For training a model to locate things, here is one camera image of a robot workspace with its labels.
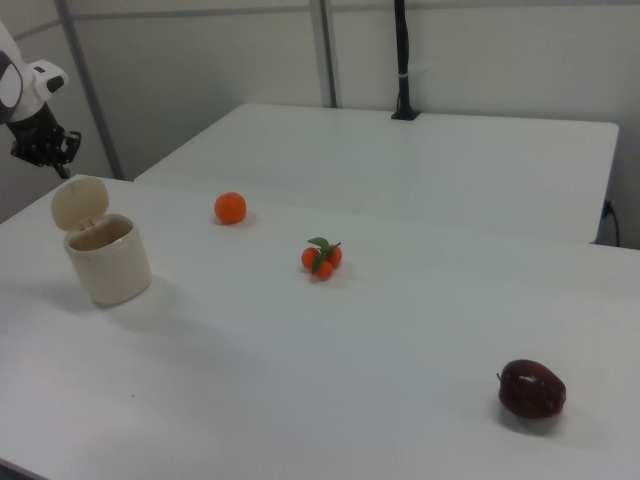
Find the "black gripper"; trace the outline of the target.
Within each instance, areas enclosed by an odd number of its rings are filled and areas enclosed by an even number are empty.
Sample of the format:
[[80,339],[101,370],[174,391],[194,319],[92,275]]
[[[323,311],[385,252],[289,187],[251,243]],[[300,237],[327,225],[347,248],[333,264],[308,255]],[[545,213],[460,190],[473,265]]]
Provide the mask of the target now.
[[[69,178],[67,162],[72,162],[81,146],[82,134],[66,134],[45,103],[34,115],[8,123],[14,136],[11,155],[35,166],[53,167],[61,179]],[[62,143],[65,139],[65,152]]]

